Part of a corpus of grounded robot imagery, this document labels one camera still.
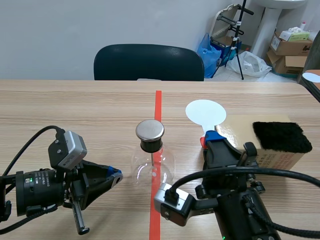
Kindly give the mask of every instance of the blue clamp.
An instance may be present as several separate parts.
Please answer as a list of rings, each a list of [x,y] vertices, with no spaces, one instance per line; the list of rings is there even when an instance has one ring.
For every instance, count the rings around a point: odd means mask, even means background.
[[[225,138],[224,136],[221,136],[217,131],[211,130],[205,133],[204,144],[207,145],[207,142],[209,141],[216,142],[224,139],[227,139],[227,138]]]
[[[112,166],[108,167],[108,171],[106,173],[106,177],[110,177],[112,174],[115,174],[116,172],[114,171],[114,168]]]

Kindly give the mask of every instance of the robotic arm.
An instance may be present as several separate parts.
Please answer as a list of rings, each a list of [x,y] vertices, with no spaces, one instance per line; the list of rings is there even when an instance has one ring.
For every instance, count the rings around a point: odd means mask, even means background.
[[[260,194],[263,184],[254,174],[266,174],[303,180],[320,187],[320,181],[292,171],[259,168],[253,143],[244,145],[244,153],[235,149],[216,131],[205,135],[203,171],[179,179],[174,185],[163,183],[154,197],[155,209],[166,220],[185,226],[189,218],[215,213],[223,240],[281,240],[277,230],[305,238],[320,238],[319,231],[292,229],[273,223]],[[203,178],[191,194],[179,186]]]
[[[73,210],[78,234],[86,234],[90,229],[85,227],[82,210],[123,179],[122,172],[116,168],[83,160],[87,149],[81,136],[72,131],[65,132],[56,126],[44,129],[40,132],[57,130],[56,139],[48,148],[53,169],[26,173],[18,171],[8,175],[18,157],[40,135],[36,134],[0,177],[0,222],[8,220],[11,214],[12,205],[9,200],[5,200],[5,196],[14,187],[17,215],[26,215],[27,218],[0,229],[0,234],[8,233],[34,218],[51,213],[59,206]]]

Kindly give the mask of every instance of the floor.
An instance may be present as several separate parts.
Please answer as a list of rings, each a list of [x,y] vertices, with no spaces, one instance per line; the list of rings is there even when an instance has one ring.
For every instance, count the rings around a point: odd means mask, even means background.
[[[275,75],[269,72],[263,77],[253,77],[243,75],[244,80],[241,79],[239,73],[227,70],[224,66],[220,67],[213,78],[205,78],[206,82],[270,82],[270,83],[297,83],[293,78],[286,78]]]

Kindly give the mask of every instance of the glass bottle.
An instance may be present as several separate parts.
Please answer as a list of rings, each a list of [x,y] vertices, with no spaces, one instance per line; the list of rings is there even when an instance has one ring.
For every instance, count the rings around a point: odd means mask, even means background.
[[[152,181],[172,184],[175,176],[175,158],[162,142],[164,125],[154,119],[140,122],[135,134],[141,143],[131,158],[132,181],[148,192]]]

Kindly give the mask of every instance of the black brush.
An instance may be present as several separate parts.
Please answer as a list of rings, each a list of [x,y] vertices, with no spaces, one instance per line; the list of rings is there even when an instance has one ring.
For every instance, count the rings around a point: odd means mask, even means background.
[[[312,150],[303,130],[294,122],[257,121],[252,126],[263,149],[302,154]]]

